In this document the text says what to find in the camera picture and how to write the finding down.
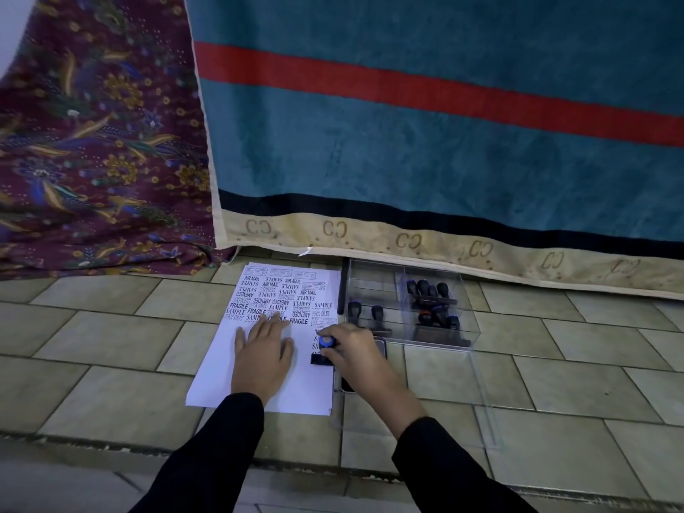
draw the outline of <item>floral pattern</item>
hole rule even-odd
[[[0,279],[232,254],[213,244],[183,0],[38,0],[0,101]]]

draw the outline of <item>white paper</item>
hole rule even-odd
[[[235,332],[249,334],[259,315],[280,311],[290,320],[283,338],[294,339],[295,353],[285,383],[266,404],[273,413],[330,415],[332,378],[330,366],[312,365],[318,353],[318,330],[337,323],[340,272],[250,263],[245,266],[233,296],[187,391],[186,405],[218,407],[230,394],[235,358]]]

